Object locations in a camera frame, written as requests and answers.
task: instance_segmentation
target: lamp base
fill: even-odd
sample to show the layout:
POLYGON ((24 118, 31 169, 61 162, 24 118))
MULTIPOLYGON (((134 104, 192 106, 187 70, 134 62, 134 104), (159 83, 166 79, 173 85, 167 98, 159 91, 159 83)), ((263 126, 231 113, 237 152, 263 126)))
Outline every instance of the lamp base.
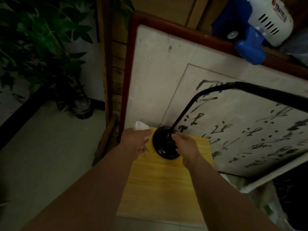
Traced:
POLYGON ((175 130, 168 126, 158 128, 153 135, 153 146, 156 152, 165 159, 176 159, 180 155, 176 151, 176 145, 171 135, 175 130))

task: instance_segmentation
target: white plug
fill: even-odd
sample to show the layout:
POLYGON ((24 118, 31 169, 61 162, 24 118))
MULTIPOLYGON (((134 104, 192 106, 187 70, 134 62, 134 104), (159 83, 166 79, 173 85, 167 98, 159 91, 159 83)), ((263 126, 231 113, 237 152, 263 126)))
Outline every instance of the white plug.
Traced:
POLYGON ((144 130, 148 130, 150 127, 146 124, 144 124, 143 122, 137 121, 134 124, 133 130, 134 131, 144 131, 144 130))

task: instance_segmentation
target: red wooden frame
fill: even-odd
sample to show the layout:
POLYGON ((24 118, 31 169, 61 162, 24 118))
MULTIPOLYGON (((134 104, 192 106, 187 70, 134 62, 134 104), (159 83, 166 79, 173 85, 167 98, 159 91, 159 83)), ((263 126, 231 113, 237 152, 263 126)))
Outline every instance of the red wooden frame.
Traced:
MULTIPOLYGON (((132 67, 135 52, 135 43, 137 36, 137 29, 139 25, 144 25, 151 27, 153 29, 165 32, 167 34, 236 56, 240 55, 235 50, 233 44, 228 41, 218 39, 213 36, 206 36, 202 32, 188 29, 179 24, 170 22, 168 20, 156 17, 145 12, 137 11, 135 12, 129 21, 129 31, 128 31, 128 41, 127 41, 127 51, 126 51, 126 61, 125 61, 125 73, 124 73, 124 85, 123 85, 123 95, 122 95, 122 105, 121 105, 121 115, 120 115, 120 126, 119 126, 119 136, 124 130, 125 114, 128 102, 128 92, 129 85, 132 75, 132 67)), ((284 73, 288 73, 298 78, 308 80, 308 69, 299 65, 295 65, 291 62, 284 61, 280 58, 276 58, 272 55, 267 55, 266 60, 262 63, 271 69, 275 69, 284 73)))

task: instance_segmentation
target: forearm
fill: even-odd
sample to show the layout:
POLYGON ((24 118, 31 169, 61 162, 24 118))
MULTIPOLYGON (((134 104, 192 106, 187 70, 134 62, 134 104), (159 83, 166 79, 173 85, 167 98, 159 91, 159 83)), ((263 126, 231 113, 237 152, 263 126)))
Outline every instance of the forearm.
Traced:
POLYGON ((279 231, 201 156, 189 167, 204 220, 210 231, 279 231))
POLYGON ((122 146, 115 147, 23 230, 108 230, 117 213, 133 163, 122 146))

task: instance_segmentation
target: yellow wooden board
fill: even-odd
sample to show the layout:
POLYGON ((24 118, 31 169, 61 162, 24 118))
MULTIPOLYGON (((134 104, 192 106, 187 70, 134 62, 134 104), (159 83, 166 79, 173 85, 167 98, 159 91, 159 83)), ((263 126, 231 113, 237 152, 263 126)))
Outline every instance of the yellow wooden board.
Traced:
MULTIPOLYGON (((202 156, 213 165, 208 139, 193 138, 202 156)), ((204 223, 190 174, 182 163, 183 158, 162 158, 153 147, 152 136, 149 139, 146 144, 149 152, 133 163, 117 215, 204 223)))

